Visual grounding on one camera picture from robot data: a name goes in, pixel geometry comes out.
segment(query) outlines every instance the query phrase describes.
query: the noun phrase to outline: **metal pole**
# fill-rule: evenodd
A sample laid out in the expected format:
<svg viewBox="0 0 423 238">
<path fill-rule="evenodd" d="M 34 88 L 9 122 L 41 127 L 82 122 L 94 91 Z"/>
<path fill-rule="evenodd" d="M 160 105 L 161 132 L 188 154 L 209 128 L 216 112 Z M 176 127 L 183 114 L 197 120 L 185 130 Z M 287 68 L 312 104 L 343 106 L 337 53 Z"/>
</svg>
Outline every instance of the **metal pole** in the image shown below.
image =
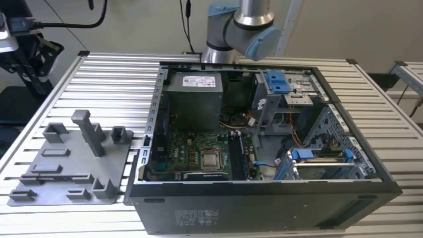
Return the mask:
<svg viewBox="0 0 423 238">
<path fill-rule="evenodd" d="M 271 12 L 269 0 L 240 0 L 235 12 L 235 21 L 245 26 L 261 26 L 272 22 L 275 14 Z"/>
</svg>

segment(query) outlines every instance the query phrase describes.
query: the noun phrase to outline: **black cable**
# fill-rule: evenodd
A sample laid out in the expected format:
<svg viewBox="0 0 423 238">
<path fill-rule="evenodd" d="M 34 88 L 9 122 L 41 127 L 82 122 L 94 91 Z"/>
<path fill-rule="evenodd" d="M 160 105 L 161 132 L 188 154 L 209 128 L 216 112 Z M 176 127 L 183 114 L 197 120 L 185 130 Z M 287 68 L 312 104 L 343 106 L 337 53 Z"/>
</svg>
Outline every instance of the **black cable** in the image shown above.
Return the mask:
<svg viewBox="0 0 423 238">
<path fill-rule="evenodd" d="M 272 166 L 272 165 L 268 165 L 268 164 L 263 164 L 263 165 L 256 165 L 256 166 L 267 166 L 267 167 L 271 167 L 271 168 L 277 168 L 277 166 Z"/>
<path fill-rule="evenodd" d="M 105 17 L 105 12 L 106 12 L 106 0 L 104 0 L 104 5 L 102 5 L 102 11 L 101 11 L 101 16 L 100 19 L 96 23 L 93 24 L 68 24 L 68 23 L 42 23 L 42 22 L 34 22 L 33 26 L 36 28 L 46 28 L 46 27 L 61 27 L 61 28 L 82 28 L 82 29 L 89 29 L 94 28 L 98 25 L 101 25 Z"/>
<path fill-rule="evenodd" d="M 48 5 L 48 7 L 50 8 L 50 10 L 53 11 L 53 13 L 56 14 L 56 16 L 58 17 L 61 23 L 64 23 L 64 20 L 62 20 L 61 17 L 58 16 L 56 10 L 53 9 L 53 7 L 52 7 L 50 4 L 48 3 L 48 1 L 44 0 L 44 2 L 45 2 L 45 4 Z M 77 36 L 73 34 L 73 32 L 70 31 L 70 29 L 66 28 L 66 30 L 70 32 L 70 34 L 74 36 L 76 40 L 78 41 L 78 43 L 81 44 L 81 46 L 84 47 L 84 49 L 88 51 L 88 49 L 86 49 L 86 47 L 85 47 L 85 45 L 84 45 L 84 43 L 80 41 L 80 39 L 78 39 Z"/>
<path fill-rule="evenodd" d="M 188 38 L 189 38 L 189 48 L 191 48 L 192 53 L 195 53 L 193 47 L 192 47 L 192 45 L 191 45 L 189 17 L 191 17 L 191 0 L 187 0 L 187 3 L 185 3 L 185 18 L 187 18 L 187 29 L 188 29 Z"/>
<path fill-rule="evenodd" d="M 399 100 L 397 100 L 397 102 L 396 102 L 396 105 L 399 105 L 399 102 L 400 102 L 401 99 L 403 99 L 403 95 L 404 95 L 407 89 L 408 89 L 408 85 L 407 85 L 405 88 L 404 88 L 403 94 L 401 94 L 401 96 L 399 97 Z"/>
<path fill-rule="evenodd" d="M 415 106 L 415 108 L 412 108 L 412 111 L 411 111 L 411 114 L 408 117 L 412 117 L 415 115 L 417 108 L 419 108 L 417 106 Z"/>
<path fill-rule="evenodd" d="M 193 48 L 192 48 L 192 45 L 191 45 L 191 38 L 189 38 L 189 36 L 188 36 L 187 28 L 185 28 L 184 11 L 183 11 L 183 1 L 181 1 L 181 0 L 178 0 L 178 6 L 180 6 L 180 18 L 181 18 L 181 20 L 183 20 L 183 28 L 184 28 L 184 33 L 185 33 L 185 37 L 187 37 L 188 44 L 189 44 L 189 49 L 191 49 L 191 52 L 195 53 Z"/>
</svg>

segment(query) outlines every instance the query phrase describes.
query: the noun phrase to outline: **motherboard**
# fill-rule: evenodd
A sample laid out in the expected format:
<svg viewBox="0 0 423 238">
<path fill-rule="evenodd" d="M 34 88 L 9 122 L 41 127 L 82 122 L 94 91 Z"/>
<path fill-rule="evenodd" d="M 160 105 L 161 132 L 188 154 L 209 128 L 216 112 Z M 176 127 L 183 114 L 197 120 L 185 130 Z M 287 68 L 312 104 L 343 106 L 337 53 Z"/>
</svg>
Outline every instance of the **motherboard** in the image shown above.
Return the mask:
<svg viewBox="0 0 423 238">
<path fill-rule="evenodd" d="M 233 145 L 227 133 L 173 132 L 166 159 L 152 164 L 150 180 L 232 180 L 232 170 L 247 171 L 247 179 L 259 179 L 251 136 L 239 138 L 240 143 Z"/>
</svg>

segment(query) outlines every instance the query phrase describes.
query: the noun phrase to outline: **gray power supply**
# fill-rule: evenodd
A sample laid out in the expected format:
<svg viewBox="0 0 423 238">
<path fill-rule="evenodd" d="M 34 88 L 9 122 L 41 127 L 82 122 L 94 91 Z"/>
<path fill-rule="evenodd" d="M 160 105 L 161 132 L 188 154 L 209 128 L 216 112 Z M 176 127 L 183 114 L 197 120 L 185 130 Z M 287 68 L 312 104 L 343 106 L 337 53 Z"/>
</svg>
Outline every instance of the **gray power supply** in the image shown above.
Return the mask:
<svg viewBox="0 0 423 238">
<path fill-rule="evenodd" d="M 223 96 L 219 72 L 177 72 L 162 92 L 168 94 L 170 115 L 180 130 L 217 129 Z"/>
</svg>

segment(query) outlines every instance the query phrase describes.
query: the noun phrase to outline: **blue plastic clip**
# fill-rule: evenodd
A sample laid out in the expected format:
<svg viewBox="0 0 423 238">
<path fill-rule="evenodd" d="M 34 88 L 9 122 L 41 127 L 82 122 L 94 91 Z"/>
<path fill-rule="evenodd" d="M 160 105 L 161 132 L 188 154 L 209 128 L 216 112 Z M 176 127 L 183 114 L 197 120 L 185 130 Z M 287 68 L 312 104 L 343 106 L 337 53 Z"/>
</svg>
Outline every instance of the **blue plastic clip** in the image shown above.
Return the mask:
<svg viewBox="0 0 423 238">
<path fill-rule="evenodd" d="M 284 77 L 284 73 L 280 71 L 267 71 L 267 83 L 269 85 L 269 90 L 273 94 L 288 94 L 291 88 Z"/>
</svg>

